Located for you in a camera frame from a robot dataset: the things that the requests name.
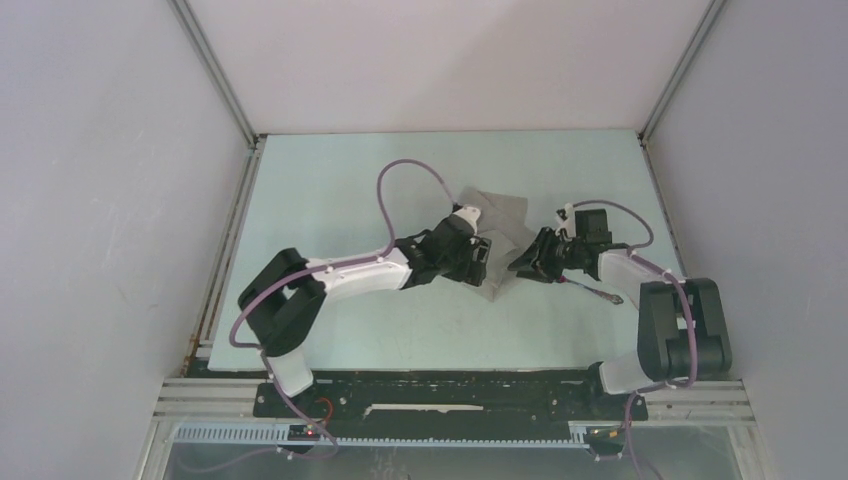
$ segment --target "gray cloth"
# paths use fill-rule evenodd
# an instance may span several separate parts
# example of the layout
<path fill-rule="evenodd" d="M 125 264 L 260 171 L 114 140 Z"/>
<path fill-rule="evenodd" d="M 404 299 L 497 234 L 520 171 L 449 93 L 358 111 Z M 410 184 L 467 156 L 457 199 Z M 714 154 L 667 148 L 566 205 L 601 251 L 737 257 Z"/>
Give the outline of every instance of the gray cloth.
<path fill-rule="evenodd" d="M 477 234 L 492 242 L 486 263 L 486 279 L 479 287 L 469 288 L 494 302 L 515 283 L 515 273 L 508 271 L 507 266 L 536 238 L 533 231 L 524 225 L 527 199 L 466 187 L 459 196 L 459 203 L 480 209 Z"/>

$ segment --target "clear plastic panel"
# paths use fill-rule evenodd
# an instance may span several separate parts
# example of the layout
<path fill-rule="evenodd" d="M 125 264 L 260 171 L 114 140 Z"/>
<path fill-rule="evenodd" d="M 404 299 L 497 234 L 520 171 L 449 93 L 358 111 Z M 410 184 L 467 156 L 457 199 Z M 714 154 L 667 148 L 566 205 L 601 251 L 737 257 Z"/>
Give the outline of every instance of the clear plastic panel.
<path fill-rule="evenodd" d="M 665 480 L 741 480 L 724 428 L 637 428 L 633 432 L 639 458 L 653 464 Z M 581 449 L 462 447 L 343 447 L 328 460 L 287 460 L 265 453 L 208 473 L 189 468 L 211 467 L 256 446 L 187 444 L 173 447 L 165 478 L 169 480 L 468 480 L 468 479 L 636 479 L 630 460 L 596 463 Z M 645 479 L 656 478 L 643 463 Z"/>

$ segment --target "purple cable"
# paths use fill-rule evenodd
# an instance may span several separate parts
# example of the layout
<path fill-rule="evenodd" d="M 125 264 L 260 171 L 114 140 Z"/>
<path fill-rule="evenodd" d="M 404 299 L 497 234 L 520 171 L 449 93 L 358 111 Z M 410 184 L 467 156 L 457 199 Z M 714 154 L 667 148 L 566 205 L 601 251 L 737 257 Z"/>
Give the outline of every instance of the purple cable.
<path fill-rule="evenodd" d="M 436 177 L 436 180 L 438 180 L 439 184 L 442 186 L 442 189 L 447 194 L 451 203 L 452 204 L 456 203 L 455 200 L 454 200 L 453 194 L 451 193 L 448 186 L 445 184 L 445 181 L 442 178 L 442 176 L 439 175 L 439 173 L 436 172 L 436 170 L 434 170 L 431 166 L 427 165 L 426 163 L 424 163 L 420 160 L 413 160 L 413 159 L 400 159 L 400 160 L 395 160 L 393 162 L 390 162 L 385 167 L 383 167 L 383 169 L 380 171 L 380 174 L 377 176 L 377 203 L 380 206 L 380 213 L 383 214 L 383 220 L 385 220 L 386 227 L 389 230 L 389 243 L 386 245 L 386 248 L 384 248 L 381 252 L 379 252 L 375 255 L 366 255 L 366 256 L 359 257 L 359 258 L 353 258 L 353 259 L 338 261 L 338 262 L 330 263 L 330 264 L 326 264 L 326 265 L 319 265 L 319 266 L 316 266 L 316 267 L 307 268 L 307 269 L 301 270 L 299 272 L 295 272 L 291 275 L 288 275 L 288 276 L 282 278 L 281 280 L 275 282 L 273 285 L 266 288 L 262 293 L 260 293 L 256 298 L 254 298 L 253 301 L 251 301 L 244 308 L 244 310 L 241 312 L 241 314 L 238 316 L 238 318 L 236 318 L 236 321 L 233 323 L 232 328 L 230 328 L 230 334 L 229 334 L 230 345 L 232 345 L 233 347 L 236 347 L 236 348 L 256 348 L 256 349 L 258 349 L 260 351 L 260 354 L 261 354 L 261 357 L 262 357 L 262 363 L 265 364 L 265 368 L 270 373 L 271 372 L 271 365 L 268 363 L 268 359 L 267 359 L 267 357 L 265 357 L 264 352 L 262 352 L 262 346 L 261 345 L 259 345 L 258 343 L 239 342 L 238 340 L 236 340 L 236 334 L 238 333 L 238 329 L 241 327 L 241 325 L 247 319 L 247 316 L 250 315 L 251 312 L 253 312 L 253 310 L 255 310 L 256 307 L 260 303 L 262 303 L 266 298 L 273 295 L 275 292 L 279 291 L 280 289 L 282 289 L 283 287 L 285 287 L 289 283 L 293 282 L 294 280 L 297 280 L 298 278 L 302 278 L 302 277 L 305 277 L 307 275 L 311 275 L 315 272 L 325 270 L 328 267 L 345 268 L 345 267 L 350 267 L 350 266 L 354 266 L 354 265 L 360 265 L 360 264 L 363 264 L 363 263 L 370 263 L 370 262 L 376 261 L 379 257 L 385 257 L 386 255 L 388 255 L 392 251 L 392 249 L 395 246 L 395 241 L 397 240 L 397 238 L 395 236 L 395 229 L 394 229 L 394 226 L 392 225 L 391 218 L 389 218 L 389 213 L 386 210 L 386 205 L 383 202 L 383 177 L 385 177 L 386 172 L 388 172 L 390 169 L 392 169 L 393 167 L 395 167 L 397 165 L 401 165 L 401 164 L 417 165 L 417 166 L 427 170 L 428 172 L 430 172 L 430 174 L 432 174 L 434 177 Z M 294 412 L 294 414 L 297 415 L 297 417 L 300 418 L 301 420 L 303 420 L 303 421 L 305 421 L 309 424 L 313 424 L 315 426 L 315 430 L 318 431 L 318 433 L 323 435 L 325 438 L 327 438 L 327 440 L 329 440 L 330 443 L 332 443 L 333 447 L 334 447 L 331 452 L 326 453 L 326 454 L 320 454 L 320 455 L 308 455 L 308 454 L 304 455 L 304 454 L 295 453 L 295 452 L 291 452 L 291 451 L 288 451 L 288 454 L 291 455 L 291 456 L 296 456 L 298 458 L 305 458 L 305 459 L 311 459 L 311 460 L 322 460 L 322 459 L 330 458 L 331 456 L 335 455 L 336 452 L 338 452 L 338 449 L 339 449 L 339 444 L 338 444 L 338 441 L 336 440 L 336 437 L 334 437 L 332 434 L 330 434 L 330 432 L 328 432 L 327 429 L 323 425 L 315 422 L 313 419 L 309 418 L 308 415 L 306 415 L 299 408 L 297 408 L 297 406 L 294 404 L 294 402 L 291 401 L 291 399 L 288 397 L 288 395 L 286 395 L 285 392 L 283 392 L 283 387 L 280 385 L 280 382 L 277 380 L 277 378 L 273 375 L 271 377 L 272 377 L 272 382 L 274 384 L 274 388 L 277 390 L 277 393 L 280 395 L 280 398 L 283 399 L 283 401 L 286 403 L 286 405 L 289 407 L 289 409 L 291 409 L 291 411 Z M 194 473 L 213 472 L 213 471 L 221 470 L 221 469 L 230 467 L 232 465 L 235 465 L 235 464 L 239 463 L 240 461 L 242 461 L 246 458 L 250 458 L 254 455 L 260 455 L 260 454 L 263 454 L 263 453 L 275 452 L 275 451 L 277 451 L 277 449 L 278 449 L 278 447 L 269 447 L 269 448 L 254 450 L 253 452 L 248 452 L 248 453 L 246 453 L 246 454 L 244 454 L 240 457 L 237 457 L 233 460 L 230 460 L 230 461 L 225 462 L 223 464 L 216 465 L 214 467 L 209 467 L 209 468 L 194 469 L 194 468 L 186 467 L 182 464 L 180 464 L 180 466 L 183 469 L 190 471 L 190 472 L 194 472 Z"/>

